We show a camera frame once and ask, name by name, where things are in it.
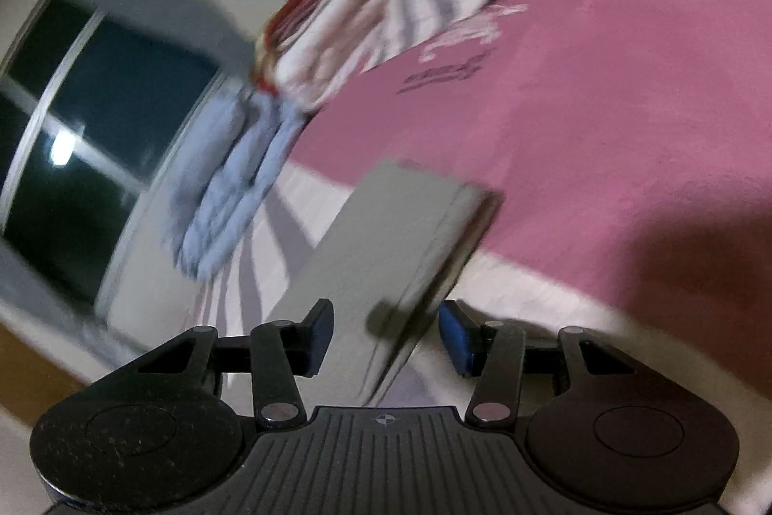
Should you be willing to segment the grey pants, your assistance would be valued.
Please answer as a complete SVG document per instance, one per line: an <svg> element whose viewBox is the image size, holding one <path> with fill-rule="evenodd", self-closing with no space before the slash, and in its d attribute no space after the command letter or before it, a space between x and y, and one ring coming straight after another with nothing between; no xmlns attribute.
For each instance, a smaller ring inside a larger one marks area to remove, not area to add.
<svg viewBox="0 0 772 515"><path fill-rule="evenodd" d="M306 406L381 402L501 202L406 163L379 163L360 180L271 311L298 321L320 298L334 306L319 373L298 384Z"/></svg>

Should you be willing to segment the folded light blue duvet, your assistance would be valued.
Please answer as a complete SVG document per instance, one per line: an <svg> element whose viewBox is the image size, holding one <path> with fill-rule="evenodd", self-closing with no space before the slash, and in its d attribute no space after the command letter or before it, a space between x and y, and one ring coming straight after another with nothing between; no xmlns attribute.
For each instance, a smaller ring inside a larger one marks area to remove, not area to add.
<svg viewBox="0 0 772 515"><path fill-rule="evenodd" d="M165 244L182 275L208 281L229 260L305 123L292 100L239 83L202 105L169 170Z"/></svg>

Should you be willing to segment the brown wooden door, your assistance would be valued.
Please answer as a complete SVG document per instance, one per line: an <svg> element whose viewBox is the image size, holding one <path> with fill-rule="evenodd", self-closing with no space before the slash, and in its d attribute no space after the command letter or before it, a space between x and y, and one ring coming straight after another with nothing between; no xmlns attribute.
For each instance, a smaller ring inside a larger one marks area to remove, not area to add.
<svg viewBox="0 0 772 515"><path fill-rule="evenodd" d="M22 425L33 428L51 406L84 388L79 378L1 326L0 403Z"/></svg>

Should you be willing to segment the left grey curtain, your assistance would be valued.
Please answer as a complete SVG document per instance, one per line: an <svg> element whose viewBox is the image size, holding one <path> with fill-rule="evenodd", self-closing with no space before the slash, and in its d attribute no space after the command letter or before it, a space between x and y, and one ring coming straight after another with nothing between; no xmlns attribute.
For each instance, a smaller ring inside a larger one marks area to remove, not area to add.
<svg viewBox="0 0 772 515"><path fill-rule="evenodd" d="M136 342L99 323L93 315L77 311L5 240L1 241L1 299L38 323L61 332L112 369L131 362L144 351Z"/></svg>

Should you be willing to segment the striped bed sheet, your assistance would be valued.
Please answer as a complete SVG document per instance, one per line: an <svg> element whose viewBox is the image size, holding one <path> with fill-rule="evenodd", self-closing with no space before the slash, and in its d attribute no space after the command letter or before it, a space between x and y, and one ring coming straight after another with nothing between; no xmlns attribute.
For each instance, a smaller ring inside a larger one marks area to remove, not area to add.
<svg viewBox="0 0 772 515"><path fill-rule="evenodd" d="M771 508L771 0L502 0L349 81L290 154L193 322L270 314L378 162L500 192L453 288L604 334L718 406L722 497Z"/></svg>

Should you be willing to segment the folded white pink blanket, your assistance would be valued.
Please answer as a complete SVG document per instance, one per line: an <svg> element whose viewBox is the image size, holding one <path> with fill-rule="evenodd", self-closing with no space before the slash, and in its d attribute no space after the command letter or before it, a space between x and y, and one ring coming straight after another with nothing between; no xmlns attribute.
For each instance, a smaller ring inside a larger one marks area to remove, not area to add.
<svg viewBox="0 0 772 515"><path fill-rule="evenodd" d="M280 44L279 96L317 111L362 68L384 22L386 0L323 0L300 31Z"/></svg>

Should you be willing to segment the window with white frame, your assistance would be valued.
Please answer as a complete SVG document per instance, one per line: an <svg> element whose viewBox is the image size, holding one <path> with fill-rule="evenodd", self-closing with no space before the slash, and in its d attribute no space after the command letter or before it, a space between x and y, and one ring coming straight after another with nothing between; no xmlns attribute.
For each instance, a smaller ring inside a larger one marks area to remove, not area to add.
<svg viewBox="0 0 772 515"><path fill-rule="evenodd" d="M207 56L42 0L1 66L1 236L93 312L138 202L219 78Z"/></svg>

